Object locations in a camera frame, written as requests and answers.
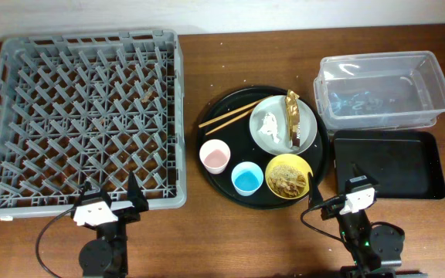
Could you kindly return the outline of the wooden chopstick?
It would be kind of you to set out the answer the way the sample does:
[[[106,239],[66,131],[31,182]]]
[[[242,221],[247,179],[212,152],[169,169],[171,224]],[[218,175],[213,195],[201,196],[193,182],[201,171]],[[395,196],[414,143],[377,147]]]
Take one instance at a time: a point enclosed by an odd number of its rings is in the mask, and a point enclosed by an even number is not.
[[[213,129],[210,130],[210,131],[207,131],[205,135],[207,136],[207,135],[213,134],[213,133],[215,133],[215,132],[217,132],[217,131],[219,131],[219,130],[221,130],[221,129],[223,129],[223,128],[225,128],[225,127],[227,127],[227,126],[229,126],[229,125],[231,125],[231,124],[233,124],[233,123],[235,123],[235,122],[237,122],[237,121],[239,121],[239,120],[241,120],[241,119],[243,119],[244,117],[246,117],[246,116],[248,116],[248,115],[251,115],[251,113],[253,112],[253,109],[254,109],[254,108],[252,108],[252,109],[250,109],[250,110],[248,110],[248,111],[246,111],[246,112],[240,114],[240,115],[237,116],[237,117],[234,117],[233,119],[231,119],[231,120],[225,122],[224,124],[222,124],[222,125],[220,125],[220,126],[218,126],[218,127],[213,128]]]
[[[240,107],[240,108],[237,108],[237,109],[235,109],[235,110],[233,110],[233,111],[230,111],[230,112],[228,112],[228,113],[226,113],[226,114],[223,114],[223,115],[221,115],[221,116],[218,116],[218,117],[216,117],[216,118],[213,118],[213,119],[211,119],[211,120],[208,120],[208,121],[206,121],[206,122],[204,122],[204,123],[201,123],[201,124],[199,124],[199,128],[208,126],[208,125],[213,124],[213,123],[215,123],[215,122],[217,122],[217,121],[219,121],[219,120],[222,120],[222,119],[224,119],[224,118],[226,118],[226,117],[229,117],[229,116],[232,116],[232,115],[237,114],[237,113],[239,113],[239,112],[242,112],[242,111],[244,111],[244,110],[247,110],[247,109],[249,109],[249,108],[251,108],[251,107],[257,105],[258,103],[260,103],[261,101],[263,101],[263,100],[265,100],[265,99],[267,99],[267,98],[269,98],[269,97],[264,97],[263,99],[256,100],[256,101],[254,101],[254,102],[252,102],[252,103],[249,103],[249,104],[247,104],[247,105],[245,105],[245,106],[242,106],[242,107]]]

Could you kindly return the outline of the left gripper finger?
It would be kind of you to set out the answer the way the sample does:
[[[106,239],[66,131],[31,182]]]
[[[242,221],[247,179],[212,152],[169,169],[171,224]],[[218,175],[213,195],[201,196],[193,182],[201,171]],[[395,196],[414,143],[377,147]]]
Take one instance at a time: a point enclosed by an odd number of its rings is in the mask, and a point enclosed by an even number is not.
[[[94,187],[89,181],[86,181],[80,189],[80,196],[77,200],[78,205],[88,205],[100,199],[100,189]]]
[[[146,212],[149,210],[148,200],[142,193],[136,176],[132,171],[129,172],[127,180],[127,200],[131,202],[137,212]]]

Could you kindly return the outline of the pink plastic cup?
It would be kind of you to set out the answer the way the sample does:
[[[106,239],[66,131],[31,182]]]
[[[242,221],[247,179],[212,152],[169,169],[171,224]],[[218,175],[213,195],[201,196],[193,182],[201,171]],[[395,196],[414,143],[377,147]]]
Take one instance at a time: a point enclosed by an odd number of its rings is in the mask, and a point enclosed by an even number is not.
[[[212,139],[199,149],[199,159],[205,169],[213,175],[221,174],[229,163],[231,151],[226,142]]]

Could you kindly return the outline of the blue plastic cup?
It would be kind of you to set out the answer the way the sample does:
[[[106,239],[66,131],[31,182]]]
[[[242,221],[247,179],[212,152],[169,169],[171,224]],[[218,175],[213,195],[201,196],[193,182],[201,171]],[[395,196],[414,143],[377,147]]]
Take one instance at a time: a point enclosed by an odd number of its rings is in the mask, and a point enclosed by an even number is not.
[[[242,196],[254,194],[263,184],[264,175],[261,167],[250,161],[235,166],[231,172],[231,182],[236,192]]]

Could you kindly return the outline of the gold foil wrapper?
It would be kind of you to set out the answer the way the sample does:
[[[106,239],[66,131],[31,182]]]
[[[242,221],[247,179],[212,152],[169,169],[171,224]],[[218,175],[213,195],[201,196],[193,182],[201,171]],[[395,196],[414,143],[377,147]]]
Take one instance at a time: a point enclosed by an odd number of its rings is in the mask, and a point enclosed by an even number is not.
[[[298,101],[299,96],[294,91],[288,90],[285,97],[287,133],[290,148],[293,150],[297,150],[301,145]]]

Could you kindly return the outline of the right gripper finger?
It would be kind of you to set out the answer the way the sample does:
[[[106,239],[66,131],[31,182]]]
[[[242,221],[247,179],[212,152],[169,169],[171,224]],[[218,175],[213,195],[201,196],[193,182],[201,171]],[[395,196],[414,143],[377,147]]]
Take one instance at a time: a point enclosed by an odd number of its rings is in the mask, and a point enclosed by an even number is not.
[[[316,205],[320,205],[323,202],[323,198],[318,190],[318,184],[314,181],[314,177],[311,173],[308,174],[308,183],[308,208],[312,209]]]
[[[372,187],[376,187],[378,185],[378,181],[375,180],[370,174],[361,169],[361,167],[353,163],[352,164],[354,178],[352,179],[352,184],[355,187],[371,185]]]

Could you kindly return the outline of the rice and peanut shell scraps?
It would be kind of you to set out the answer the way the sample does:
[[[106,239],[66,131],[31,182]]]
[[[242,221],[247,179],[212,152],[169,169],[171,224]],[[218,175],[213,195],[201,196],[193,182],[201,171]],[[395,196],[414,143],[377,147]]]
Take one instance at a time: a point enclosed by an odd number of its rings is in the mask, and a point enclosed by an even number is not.
[[[295,198],[306,192],[308,184],[305,176],[296,168],[286,164],[272,169],[268,176],[270,189],[285,198]]]

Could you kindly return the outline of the grey round plate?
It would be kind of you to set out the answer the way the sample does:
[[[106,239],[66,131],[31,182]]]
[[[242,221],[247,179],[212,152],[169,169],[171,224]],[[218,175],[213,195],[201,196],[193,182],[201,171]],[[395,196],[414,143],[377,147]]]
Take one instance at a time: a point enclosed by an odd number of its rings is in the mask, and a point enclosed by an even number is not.
[[[255,143],[265,152],[300,154],[313,143],[318,124],[311,108],[302,100],[297,101],[300,112],[300,147],[292,147],[289,141],[285,95],[266,98],[250,115],[250,133]]]

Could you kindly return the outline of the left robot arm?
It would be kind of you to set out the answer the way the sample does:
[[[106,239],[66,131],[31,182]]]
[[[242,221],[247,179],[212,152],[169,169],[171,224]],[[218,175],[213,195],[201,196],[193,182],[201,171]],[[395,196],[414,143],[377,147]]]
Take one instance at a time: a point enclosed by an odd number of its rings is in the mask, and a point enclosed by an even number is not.
[[[89,241],[79,254],[79,264],[84,277],[125,277],[127,264],[126,225],[141,220],[141,213],[149,210],[135,175],[127,180],[126,208],[113,210],[112,200],[103,189],[95,190],[87,182],[73,206],[73,221],[96,232],[96,239]]]

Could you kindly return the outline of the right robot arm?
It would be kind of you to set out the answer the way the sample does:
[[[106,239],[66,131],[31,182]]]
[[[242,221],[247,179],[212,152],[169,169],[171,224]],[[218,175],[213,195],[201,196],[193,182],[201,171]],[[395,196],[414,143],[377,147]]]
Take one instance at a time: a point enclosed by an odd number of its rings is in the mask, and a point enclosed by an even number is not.
[[[351,254],[354,264],[343,266],[337,277],[427,277],[420,271],[398,272],[402,265],[401,254],[405,232],[388,222],[371,222],[365,210],[375,204],[379,182],[352,165],[355,177],[345,182],[345,192],[324,200],[309,181],[308,208],[301,213],[301,222],[309,229],[339,241]],[[321,219],[336,219],[339,235],[318,229],[305,220],[306,214],[319,210]]]

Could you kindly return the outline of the white tissue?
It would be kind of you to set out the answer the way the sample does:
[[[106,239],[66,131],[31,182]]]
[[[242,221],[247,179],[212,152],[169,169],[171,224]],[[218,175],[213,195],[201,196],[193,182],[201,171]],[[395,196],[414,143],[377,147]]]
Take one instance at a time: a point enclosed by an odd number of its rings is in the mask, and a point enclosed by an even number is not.
[[[275,144],[280,142],[280,138],[278,137],[278,126],[277,119],[274,114],[266,113],[263,118],[263,124],[259,129],[261,134],[269,135],[272,137],[272,140]]]

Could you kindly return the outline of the yellow bowl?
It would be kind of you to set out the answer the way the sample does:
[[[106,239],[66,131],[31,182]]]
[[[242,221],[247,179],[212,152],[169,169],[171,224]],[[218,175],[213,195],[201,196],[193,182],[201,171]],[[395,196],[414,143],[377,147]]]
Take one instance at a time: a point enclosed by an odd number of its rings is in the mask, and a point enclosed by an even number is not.
[[[272,158],[264,172],[267,187],[279,198],[294,200],[311,189],[311,166],[295,154],[280,154]]]

